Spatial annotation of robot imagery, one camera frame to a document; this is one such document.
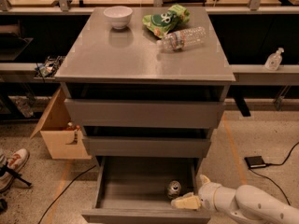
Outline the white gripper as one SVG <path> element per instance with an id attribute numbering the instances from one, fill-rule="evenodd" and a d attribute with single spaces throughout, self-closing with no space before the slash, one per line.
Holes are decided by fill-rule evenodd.
<path id="1" fill-rule="evenodd" d="M 197 210 L 202 205 L 209 211 L 216 211 L 214 196 L 217 189 L 221 187 L 221 184 L 210 182 L 210 179 L 206 175 L 200 175 L 200 180 L 202 187 L 198 191 L 199 197 L 189 192 L 172 200 L 171 205 L 177 209 L 190 210 Z"/>

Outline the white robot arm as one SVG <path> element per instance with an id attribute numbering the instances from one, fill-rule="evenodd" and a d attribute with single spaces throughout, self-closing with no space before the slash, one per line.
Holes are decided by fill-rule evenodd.
<path id="1" fill-rule="evenodd" d="M 299 210 L 252 185 L 226 188 L 200 175 L 197 194 L 189 192 L 171 201 L 177 209 L 221 212 L 238 224 L 299 224 Z"/>

